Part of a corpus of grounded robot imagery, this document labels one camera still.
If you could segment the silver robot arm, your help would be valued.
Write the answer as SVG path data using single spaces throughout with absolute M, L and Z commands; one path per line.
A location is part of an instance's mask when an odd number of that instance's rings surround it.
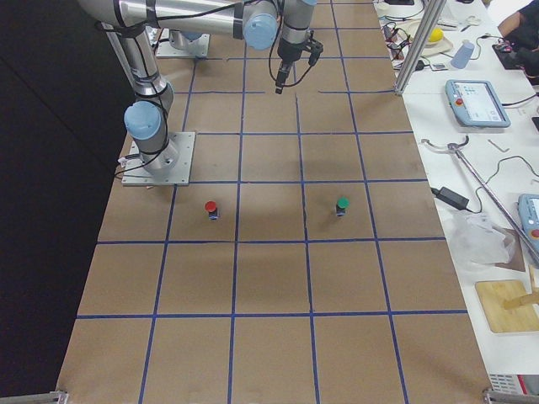
M 197 57 L 207 54 L 209 36 L 206 34 L 170 30 L 168 39 L 176 54 L 188 54 Z
M 262 51 L 278 47 L 281 59 L 275 91 L 287 87 L 294 63 L 309 53 L 314 66 L 323 45 L 310 29 L 314 1 L 81 1 L 98 26 L 115 36 L 119 61 L 129 72 L 136 97 L 124 113 L 136 154 L 118 175 L 125 186 L 186 185 L 195 134 L 172 132 L 168 113 L 173 103 L 170 82 L 160 73 L 148 28 L 178 32 L 187 40 L 228 35 Z

